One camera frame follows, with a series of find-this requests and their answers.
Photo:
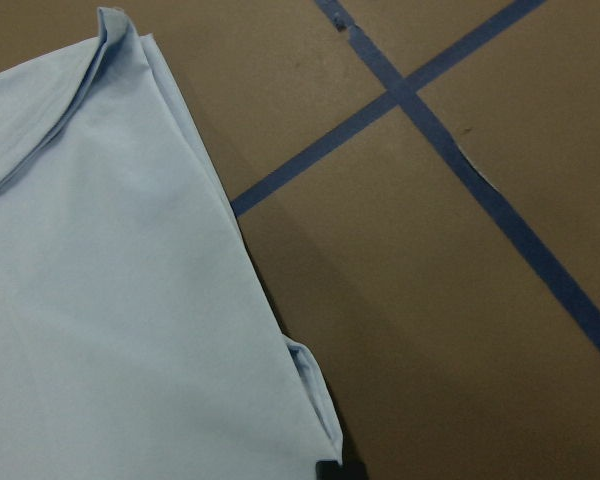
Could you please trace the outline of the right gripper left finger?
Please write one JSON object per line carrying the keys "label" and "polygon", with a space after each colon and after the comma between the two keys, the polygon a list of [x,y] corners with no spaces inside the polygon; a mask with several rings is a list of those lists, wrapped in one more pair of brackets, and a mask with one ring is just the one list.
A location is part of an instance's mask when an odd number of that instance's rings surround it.
{"label": "right gripper left finger", "polygon": [[339,463],[335,460],[320,460],[315,465],[317,480],[338,480]]}

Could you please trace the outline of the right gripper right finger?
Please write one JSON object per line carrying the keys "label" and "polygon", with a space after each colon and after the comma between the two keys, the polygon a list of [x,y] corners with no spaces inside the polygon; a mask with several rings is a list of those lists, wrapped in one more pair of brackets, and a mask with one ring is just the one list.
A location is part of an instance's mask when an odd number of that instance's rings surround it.
{"label": "right gripper right finger", "polygon": [[345,452],[341,465],[341,478],[344,480],[366,480],[366,465],[355,452]]}

